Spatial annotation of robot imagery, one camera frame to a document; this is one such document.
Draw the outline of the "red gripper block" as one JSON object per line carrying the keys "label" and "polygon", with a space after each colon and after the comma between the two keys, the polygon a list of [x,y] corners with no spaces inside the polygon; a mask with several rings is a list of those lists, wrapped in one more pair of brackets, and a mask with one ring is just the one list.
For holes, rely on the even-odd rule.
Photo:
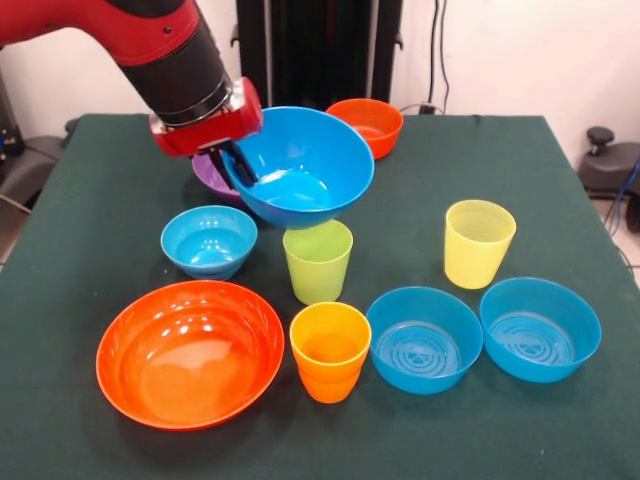
{"label": "red gripper block", "polygon": [[[222,142],[233,140],[228,142],[228,155],[233,159],[237,176],[243,184],[255,184],[258,181],[245,154],[235,142],[258,133],[263,125],[260,99],[249,78],[234,80],[229,100],[223,107],[217,113],[190,125],[170,127],[155,114],[148,119],[154,140],[171,157],[198,155]],[[208,155],[227,188],[234,190],[220,152],[211,149]]]}

